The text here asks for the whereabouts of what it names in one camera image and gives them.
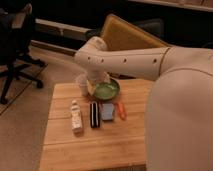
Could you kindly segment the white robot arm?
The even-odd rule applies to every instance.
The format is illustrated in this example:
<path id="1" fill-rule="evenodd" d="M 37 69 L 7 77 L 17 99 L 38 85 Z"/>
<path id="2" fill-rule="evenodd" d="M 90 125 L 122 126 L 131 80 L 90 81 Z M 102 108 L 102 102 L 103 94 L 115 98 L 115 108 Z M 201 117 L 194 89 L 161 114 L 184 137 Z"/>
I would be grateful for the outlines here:
<path id="1" fill-rule="evenodd" d="M 109 51 L 93 37 L 75 60 L 90 73 L 154 82 L 145 110 L 147 171 L 213 171 L 213 49 Z"/>

